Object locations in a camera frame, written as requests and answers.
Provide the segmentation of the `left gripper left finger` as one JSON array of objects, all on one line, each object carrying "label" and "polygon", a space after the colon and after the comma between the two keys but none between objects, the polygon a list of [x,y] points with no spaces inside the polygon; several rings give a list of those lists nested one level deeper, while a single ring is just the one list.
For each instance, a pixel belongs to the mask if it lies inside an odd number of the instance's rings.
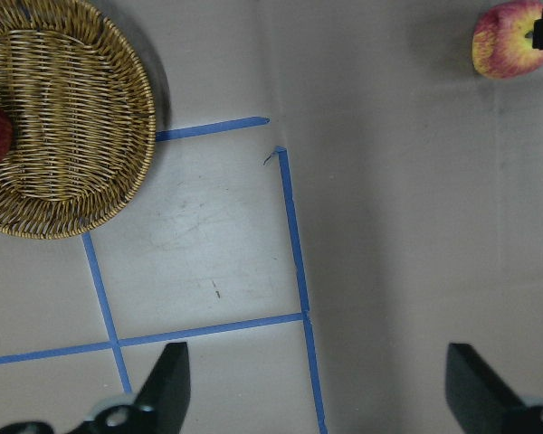
[{"label": "left gripper left finger", "polygon": [[85,433],[178,433],[191,398],[187,343],[165,346],[131,403],[99,412],[83,423]]}]

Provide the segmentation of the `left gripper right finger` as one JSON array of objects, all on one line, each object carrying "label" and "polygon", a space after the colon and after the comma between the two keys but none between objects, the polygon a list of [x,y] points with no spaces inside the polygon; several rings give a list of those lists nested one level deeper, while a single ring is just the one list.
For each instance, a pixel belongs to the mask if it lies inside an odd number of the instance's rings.
[{"label": "left gripper right finger", "polygon": [[543,433],[543,404],[524,402],[470,344],[448,344],[444,395],[464,433]]}]

